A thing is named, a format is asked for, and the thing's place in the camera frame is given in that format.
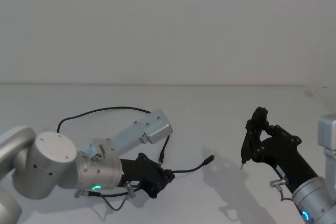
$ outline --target teal led light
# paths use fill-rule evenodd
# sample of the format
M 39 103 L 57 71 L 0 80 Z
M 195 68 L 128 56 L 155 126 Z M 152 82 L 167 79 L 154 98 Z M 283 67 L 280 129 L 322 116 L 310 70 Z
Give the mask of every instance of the teal led light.
M 101 186 L 94 186 L 94 187 L 92 188 L 92 190 L 98 190 L 98 189 L 101 189 Z
M 307 214 L 306 211 L 302 211 L 302 216 L 303 216 L 305 221 L 309 221 L 310 218 L 309 218 L 309 215 Z

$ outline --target white wall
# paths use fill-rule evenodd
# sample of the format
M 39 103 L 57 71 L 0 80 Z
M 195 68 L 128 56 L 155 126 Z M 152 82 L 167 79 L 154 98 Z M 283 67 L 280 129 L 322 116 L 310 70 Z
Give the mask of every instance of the white wall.
M 321 83 L 335 17 L 335 0 L 0 0 L 0 82 Z

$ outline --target white table surface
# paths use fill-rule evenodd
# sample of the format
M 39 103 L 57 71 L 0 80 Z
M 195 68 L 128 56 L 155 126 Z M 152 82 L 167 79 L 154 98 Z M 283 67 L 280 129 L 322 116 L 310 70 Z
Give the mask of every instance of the white table surface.
M 277 179 L 265 164 L 248 163 L 240 170 L 245 124 L 254 109 L 269 110 L 269 122 L 298 135 L 299 151 L 319 175 L 324 175 L 323 149 L 317 145 L 319 116 L 328 108 L 313 93 L 298 87 L 161 87 L 0 85 L 0 132 L 29 125 L 37 133 L 55 130 L 62 118 L 104 106 L 160 108 L 174 133 L 166 148 L 164 167 L 193 168 L 215 154 L 215 162 L 189 175 L 178 176 L 157 199 L 139 192 L 119 212 L 100 198 L 73 197 L 74 190 L 55 188 L 43 200 L 20 196 L 10 176 L 1 185 L 20 203 L 19 223 L 302 223 L 291 202 L 280 202 L 269 181 Z M 84 147 L 95 137 L 111 137 L 141 117 L 133 111 L 101 112 L 64 123 L 61 132 Z M 142 145 L 138 152 L 157 160 L 163 142 Z M 117 206 L 121 199 L 111 202 Z

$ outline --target robotic arm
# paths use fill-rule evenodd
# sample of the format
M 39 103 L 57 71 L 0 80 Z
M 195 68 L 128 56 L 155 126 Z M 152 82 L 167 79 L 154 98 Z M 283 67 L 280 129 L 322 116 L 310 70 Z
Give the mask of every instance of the robotic arm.
M 124 187 L 127 197 L 135 197 L 134 192 L 142 189 L 156 198 L 178 171 L 161 168 L 143 153 L 134 161 L 119 156 L 141 143 L 154 144 L 171 133 L 171 125 L 161 110 L 135 121 L 111 139 L 91 141 L 82 151 L 59 133 L 36 135 L 29 127 L 15 127 L 0 136 L 0 180 L 14 169 L 14 188 L 29 199 L 47 197 L 56 185 L 76 189 L 75 197 L 100 196 L 97 189 Z M 213 156 L 201 166 L 212 160 Z M 138 182 L 137 186 L 132 186 L 132 182 Z M 0 187 L 1 224 L 16 224 L 21 213 L 16 200 Z
M 302 140 L 293 136 L 279 125 L 269 125 L 268 111 L 257 108 L 252 118 L 246 124 L 246 136 L 241 149 L 242 166 L 249 160 L 270 165 L 279 176 L 279 180 L 270 185 L 276 187 L 281 194 L 281 200 L 292 200 L 306 223 L 334 224 L 336 223 L 336 205 L 330 196 L 324 178 L 318 177 L 305 159 L 297 151 Z M 326 117 L 320 120 L 319 143 L 326 148 L 334 147 L 330 134 L 333 118 Z M 262 131 L 270 138 L 260 140 Z M 327 173 L 335 171 L 334 156 L 327 159 Z M 327 181 L 335 182 L 335 173 L 327 175 Z M 286 186 L 292 193 L 292 198 L 284 198 L 281 186 Z

